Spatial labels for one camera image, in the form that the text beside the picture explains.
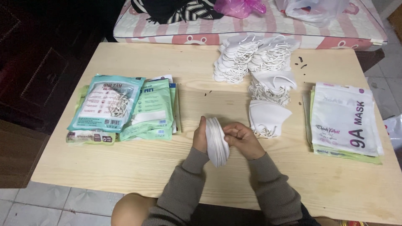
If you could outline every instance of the pink striped mattress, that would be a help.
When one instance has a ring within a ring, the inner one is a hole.
[[[169,25],[148,23],[148,14],[138,14],[127,0],[113,36],[118,42],[220,45],[230,36],[255,34],[288,35],[301,41],[302,49],[375,50],[388,39],[371,0],[350,0],[349,7],[327,28],[316,28],[286,17],[274,0],[263,0],[267,12],[245,19],[224,16],[219,20],[181,21]]]

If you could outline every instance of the person's right hand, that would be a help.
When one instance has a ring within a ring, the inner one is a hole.
[[[253,131],[240,122],[230,123],[223,128],[223,131],[229,146],[237,147],[247,160],[258,159],[265,155],[266,152]]]

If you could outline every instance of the hand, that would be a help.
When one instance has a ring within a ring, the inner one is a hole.
[[[247,160],[258,159],[266,154],[254,132],[240,122],[225,126],[223,131],[229,146],[237,147]]]
[[[205,134],[205,128],[207,127],[207,119],[201,116],[200,124],[194,131],[193,148],[200,152],[207,153],[207,135]]]

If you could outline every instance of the person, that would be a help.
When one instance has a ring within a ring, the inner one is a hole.
[[[124,196],[113,210],[112,226],[181,226],[190,222],[204,187],[203,166],[209,161],[205,128],[206,119],[202,116],[187,158],[176,166],[158,200],[138,194]],[[255,168],[256,197],[270,224],[320,226],[301,203],[300,194],[287,183],[288,176],[279,172],[250,128],[233,122],[223,131],[229,146],[237,147]]]

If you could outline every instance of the wood grain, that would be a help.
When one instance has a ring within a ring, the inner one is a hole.
[[[223,125],[232,121],[249,125],[250,77],[240,85],[215,82],[213,62],[218,56],[217,46],[101,43],[77,87],[89,84],[96,73],[147,78],[172,74],[179,90],[182,135],[172,141],[131,141],[112,147],[68,146],[64,139],[74,114],[75,90],[32,180],[158,197],[174,167],[186,158],[200,116],[216,116]],[[299,56],[307,64],[303,69]],[[315,155],[306,141],[304,110],[299,105],[303,91],[317,81],[368,88],[354,51],[297,50],[291,62],[298,84],[287,107],[293,114],[285,121],[282,136],[259,139],[260,143],[289,176],[313,216],[402,224],[402,173],[377,108],[383,165]],[[205,171],[201,203],[259,208],[247,161],[237,150],[231,148],[227,165],[215,168],[209,162]]]

